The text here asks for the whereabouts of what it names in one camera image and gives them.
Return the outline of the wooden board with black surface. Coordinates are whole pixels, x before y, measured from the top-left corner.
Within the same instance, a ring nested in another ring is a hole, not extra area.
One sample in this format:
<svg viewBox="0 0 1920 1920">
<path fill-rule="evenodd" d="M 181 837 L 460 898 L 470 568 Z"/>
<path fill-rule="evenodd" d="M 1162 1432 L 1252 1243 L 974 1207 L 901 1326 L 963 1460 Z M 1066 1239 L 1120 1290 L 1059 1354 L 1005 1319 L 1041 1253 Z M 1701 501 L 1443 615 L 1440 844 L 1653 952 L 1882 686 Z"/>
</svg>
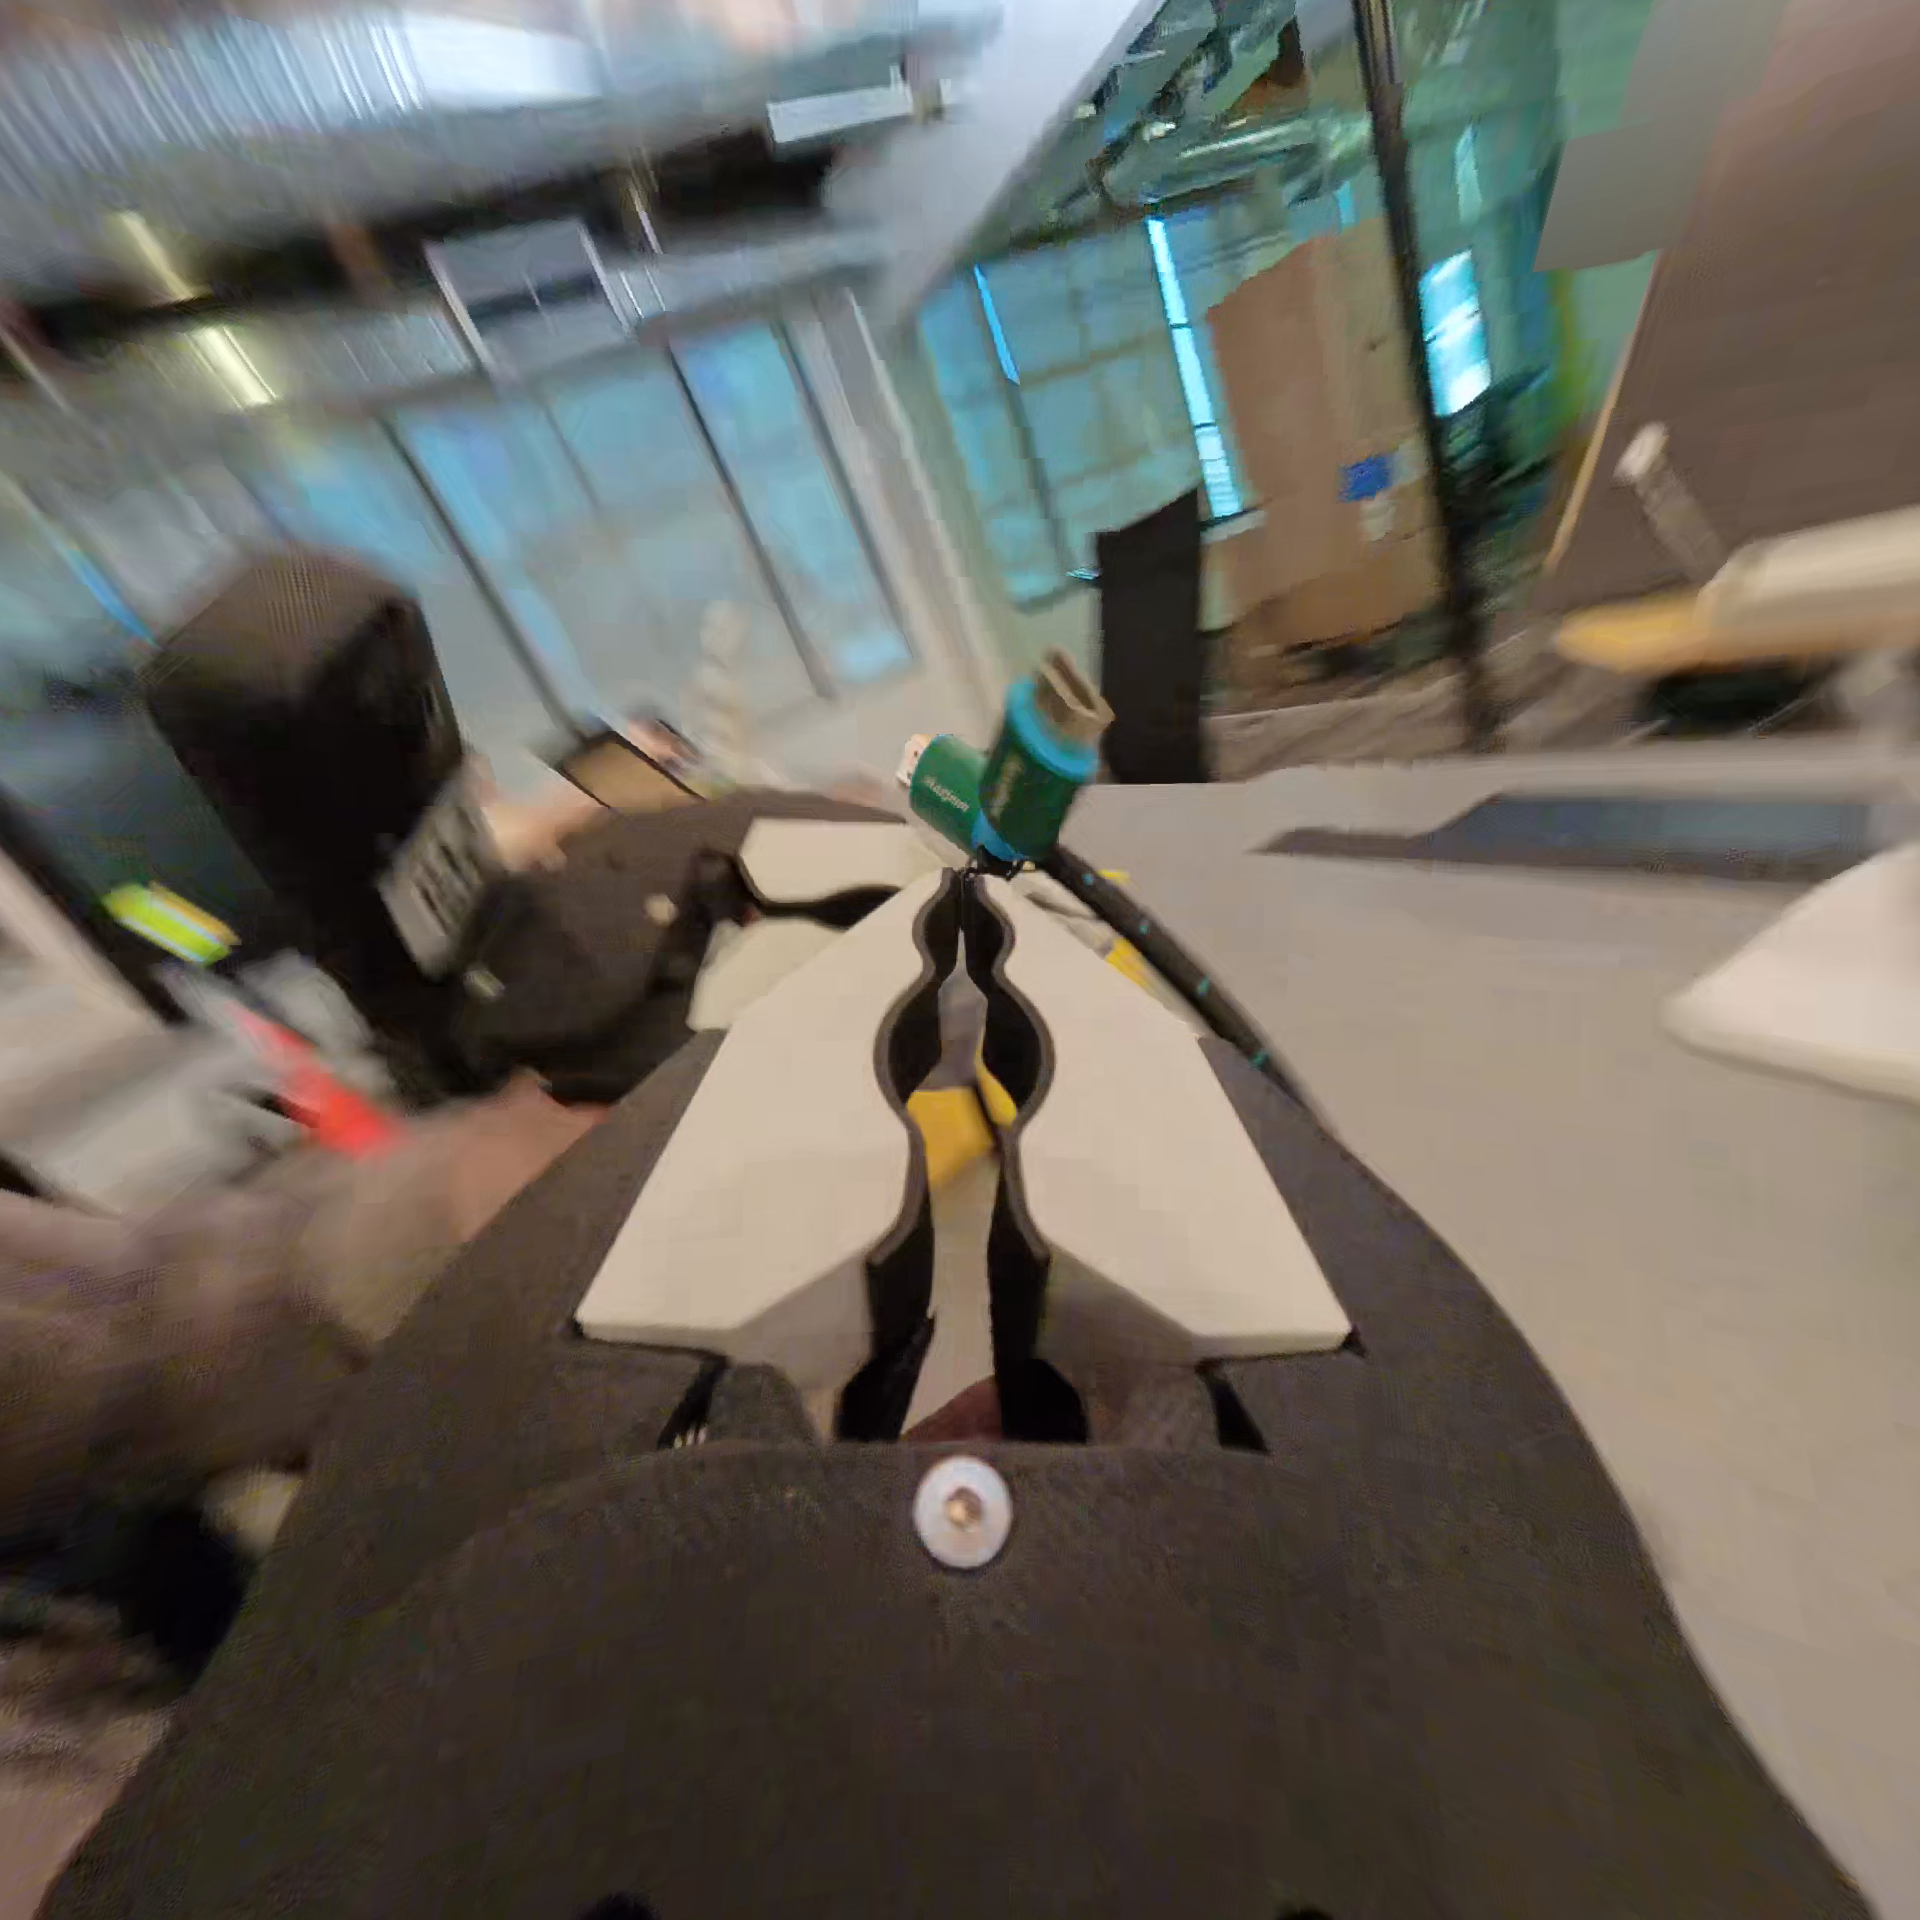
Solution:
<svg viewBox="0 0 1920 1920">
<path fill-rule="evenodd" d="M 1647 285 L 1542 574 L 1657 678 L 1918 640 L 1918 2 L 1789 2 Z"/>
</svg>

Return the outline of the person's left forearm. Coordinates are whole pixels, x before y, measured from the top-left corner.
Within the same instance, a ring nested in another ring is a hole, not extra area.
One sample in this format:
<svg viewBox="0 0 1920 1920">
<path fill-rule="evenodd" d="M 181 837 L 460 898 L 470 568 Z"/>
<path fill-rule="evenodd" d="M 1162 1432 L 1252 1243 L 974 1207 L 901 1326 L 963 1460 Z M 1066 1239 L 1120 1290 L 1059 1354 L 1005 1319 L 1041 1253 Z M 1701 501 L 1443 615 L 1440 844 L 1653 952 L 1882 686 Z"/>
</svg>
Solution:
<svg viewBox="0 0 1920 1920">
<path fill-rule="evenodd" d="M 134 1218 L 5 1192 L 2 1543 L 301 1484 L 421 1275 L 350 1171 Z"/>
</svg>

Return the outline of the braided hdmi cable green plug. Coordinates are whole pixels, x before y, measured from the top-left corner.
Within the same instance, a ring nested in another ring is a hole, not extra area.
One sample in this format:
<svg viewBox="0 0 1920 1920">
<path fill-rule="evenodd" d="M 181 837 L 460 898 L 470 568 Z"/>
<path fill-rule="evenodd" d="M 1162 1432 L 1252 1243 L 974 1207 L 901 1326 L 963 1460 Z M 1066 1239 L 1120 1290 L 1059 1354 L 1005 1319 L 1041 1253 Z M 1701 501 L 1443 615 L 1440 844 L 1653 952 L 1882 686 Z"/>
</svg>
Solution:
<svg viewBox="0 0 1920 1920">
<path fill-rule="evenodd" d="M 1052 649 L 1005 692 L 989 749 L 974 749 L 950 733 L 916 735 L 901 755 L 898 782 L 911 812 L 940 844 L 963 854 L 969 868 L 1000 878 L 1041 875 L 1061 887 L 1140 955 L 1204 1032 L 1228 1041 L 1304 1108 L 1307 1092 L 1218 972 L 1120 878 L 1066 846 L 1068 817 L 1099 770 L 1099 741 L 1109 721 L 1112 708 L 1088 672 L 1068 653 Z"/>
</svg>

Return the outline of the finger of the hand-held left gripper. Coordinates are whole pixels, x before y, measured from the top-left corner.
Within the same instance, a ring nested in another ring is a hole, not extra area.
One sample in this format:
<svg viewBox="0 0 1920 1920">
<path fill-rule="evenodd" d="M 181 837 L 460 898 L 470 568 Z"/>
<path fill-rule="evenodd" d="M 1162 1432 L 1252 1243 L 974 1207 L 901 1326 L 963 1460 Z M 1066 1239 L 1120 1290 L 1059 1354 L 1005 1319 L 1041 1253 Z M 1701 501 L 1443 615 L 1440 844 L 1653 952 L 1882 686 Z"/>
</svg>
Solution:
<svg viewBox="0 0 1920 1920">
<path fill-rule="evenodd" d="M 828 908 L 891 898 L 948 859 L 901 820 L 755 820 L 736 854 L 746 887 L 763 908 Z"/>
<path fill-rule="evenodd" d="M 755 918 L 714 924 L 686 1004 L 690 1032 L 724 1032 L 784 978 L 832 948 L 832 929 L 813 918 Z"/>
</svg>

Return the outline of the black pole with round base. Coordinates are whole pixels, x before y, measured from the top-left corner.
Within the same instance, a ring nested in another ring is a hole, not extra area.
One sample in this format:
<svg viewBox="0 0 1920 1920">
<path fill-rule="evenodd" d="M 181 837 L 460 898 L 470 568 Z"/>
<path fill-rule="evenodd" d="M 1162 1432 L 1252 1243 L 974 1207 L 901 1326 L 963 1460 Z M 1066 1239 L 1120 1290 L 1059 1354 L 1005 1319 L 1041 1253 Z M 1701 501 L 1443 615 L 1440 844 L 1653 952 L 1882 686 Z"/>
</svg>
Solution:
<svg viewBox="0 0 1920 1920">
<path fill-rule="evenodd" d="M 1392 2 L 1351 2 L 1357 83 L 1371 123 L 1381 210 L 1399 277 L 1411 391 L 1421 411 L 1423 463 L 1432 488 L 1443 574 L 1443 653 L 1457 678 L 1458 733 L 1473 755 L 1502 749 L 1502 706 L 1485 661 L 1482 608 L 1473 578 L 1468 524 L 1445 457 L 1423 329 L 1423 258 L 1404 132 L 1404 68 Z"/>
</svg>

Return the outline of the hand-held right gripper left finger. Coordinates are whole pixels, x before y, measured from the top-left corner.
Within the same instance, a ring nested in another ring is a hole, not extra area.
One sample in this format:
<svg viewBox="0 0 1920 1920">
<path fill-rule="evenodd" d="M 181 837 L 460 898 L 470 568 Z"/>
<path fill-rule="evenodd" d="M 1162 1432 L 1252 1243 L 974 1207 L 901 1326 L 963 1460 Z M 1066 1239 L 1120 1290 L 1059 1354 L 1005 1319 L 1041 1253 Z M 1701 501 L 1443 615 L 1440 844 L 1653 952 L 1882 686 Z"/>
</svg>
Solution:
<svg viewBox="0 0 1920 1920">
<path fill-rule="evenodd" d="M 724 1028 L 577 1303 L 589 1340 L 723 1358 L 867 1358 L 867 1253 L 907 1221 L 881 1035 L 936 980 L 920 878 Z"/>
</svg>

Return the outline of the yellow plastic bin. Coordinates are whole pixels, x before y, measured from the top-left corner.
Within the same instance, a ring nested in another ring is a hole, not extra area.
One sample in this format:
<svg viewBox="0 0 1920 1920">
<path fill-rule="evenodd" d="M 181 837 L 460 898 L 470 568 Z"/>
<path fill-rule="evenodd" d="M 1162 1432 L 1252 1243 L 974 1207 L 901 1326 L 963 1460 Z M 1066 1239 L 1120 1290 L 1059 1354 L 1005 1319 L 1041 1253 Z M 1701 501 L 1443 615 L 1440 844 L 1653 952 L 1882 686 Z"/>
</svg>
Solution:
<svg viewBox="0 0 1920 1920">
<path fill-rule="evenodd" d="M 1089 948 L 1112 972 L 1162 998 L 1158 972 L 1143 955 L 1096 918 L 1068 916 L 1066 929 Z M 958 970 L 940 989 L 940 1063 L 911 1095 L 907 1117 L 920 1133 L 928 1182 L 945 1190 L 984 1155 L 995 1152 L 1001 1126 L 1013 1125 L 1013 1102 L 987 1068 L 987 998 L 974 978 Z"/>
</svg>

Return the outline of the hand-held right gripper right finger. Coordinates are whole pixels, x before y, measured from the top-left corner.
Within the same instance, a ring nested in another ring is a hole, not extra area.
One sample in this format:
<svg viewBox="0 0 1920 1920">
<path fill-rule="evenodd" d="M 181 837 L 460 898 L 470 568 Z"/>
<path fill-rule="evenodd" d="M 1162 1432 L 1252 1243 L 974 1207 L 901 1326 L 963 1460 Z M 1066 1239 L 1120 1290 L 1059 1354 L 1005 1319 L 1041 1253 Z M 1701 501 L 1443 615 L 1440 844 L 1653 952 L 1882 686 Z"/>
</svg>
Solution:
<svg viewBox="0 0 1920 1920">
<path fill-rule="evenodd" d="M 1338 1306 L 1199 1035 L 1001 878 L 989 982 L 1038 1039 L 1017 1221 L 1044 1268 L 1044 1361 L 1238 1361 L 1338 1349 Z"/>
</svg>

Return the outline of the black office chair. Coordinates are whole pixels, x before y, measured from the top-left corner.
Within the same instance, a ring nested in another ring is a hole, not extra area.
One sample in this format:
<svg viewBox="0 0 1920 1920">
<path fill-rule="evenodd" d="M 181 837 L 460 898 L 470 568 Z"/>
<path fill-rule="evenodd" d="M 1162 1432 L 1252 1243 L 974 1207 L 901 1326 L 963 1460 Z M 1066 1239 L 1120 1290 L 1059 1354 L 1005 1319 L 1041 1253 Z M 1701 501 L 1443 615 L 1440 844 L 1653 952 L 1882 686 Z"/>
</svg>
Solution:
<svg viewBox="0 0 1920 1920">
<path fill-rule="evenodd" d="M 1117 783 L 1207 783 L 1201 493 L 1096 531 L 1096 688 L 1112 711 L 1099 760 Z"/>
</svg>

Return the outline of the person's left hand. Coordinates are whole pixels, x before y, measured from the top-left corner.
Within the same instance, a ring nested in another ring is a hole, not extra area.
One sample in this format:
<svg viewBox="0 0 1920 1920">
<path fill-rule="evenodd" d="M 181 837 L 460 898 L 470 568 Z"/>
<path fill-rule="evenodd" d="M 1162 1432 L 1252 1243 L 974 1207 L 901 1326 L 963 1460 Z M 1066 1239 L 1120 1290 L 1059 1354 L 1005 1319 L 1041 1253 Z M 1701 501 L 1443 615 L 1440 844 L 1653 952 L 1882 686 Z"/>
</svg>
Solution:
<svg viewBox="0 0 1920 1920">
<path fill-rule="evenodd" d="M 380 1349 L 447 1260 L 606 1113 L 517 1079 L 490 1098 L 401 1121 L 396 1140 L 364 1161 L 301 1171 L 286 1283 L 364 1354 Z"/>
</svg>

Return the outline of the orange traffic cone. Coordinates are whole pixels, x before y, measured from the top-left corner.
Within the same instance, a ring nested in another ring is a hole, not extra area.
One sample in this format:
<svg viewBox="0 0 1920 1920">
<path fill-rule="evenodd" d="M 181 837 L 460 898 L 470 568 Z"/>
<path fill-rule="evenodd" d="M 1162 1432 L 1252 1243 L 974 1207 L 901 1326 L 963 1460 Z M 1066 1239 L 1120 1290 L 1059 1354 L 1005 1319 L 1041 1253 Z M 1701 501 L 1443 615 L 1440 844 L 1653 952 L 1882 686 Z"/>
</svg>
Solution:
<svg viewBox="0 0 1920 1920">
<path fill-rule="evenodd" d="M 324 1063 L 312 1041 L 244 1005 L 230 1011 L 251 1058 L 258 1102 L 337 1161 L 377 1161 L 401 1142 L 401 1121 Z"/>
</svg>

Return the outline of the white laptop stand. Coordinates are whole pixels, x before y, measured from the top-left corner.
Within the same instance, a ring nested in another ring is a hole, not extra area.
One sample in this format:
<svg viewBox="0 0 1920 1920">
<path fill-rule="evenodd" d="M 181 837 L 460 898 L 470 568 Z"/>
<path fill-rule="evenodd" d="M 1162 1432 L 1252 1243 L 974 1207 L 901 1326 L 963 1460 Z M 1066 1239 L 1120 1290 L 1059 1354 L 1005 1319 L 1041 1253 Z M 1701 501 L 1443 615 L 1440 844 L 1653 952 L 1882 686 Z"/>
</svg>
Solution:
<svg viewBox="0 0 1920 1920">
<path fill-rule="evenodd" d="M 1695 1053 L 1918 1105 L 1918 506 L 1732 549 L 1642 425 L 1615 460 L 1695 586 L 1683 643 L 1706 664 L 1833 658 L 1876 777 L 1855 868 L 1667 1004 Z"/>
</svg>

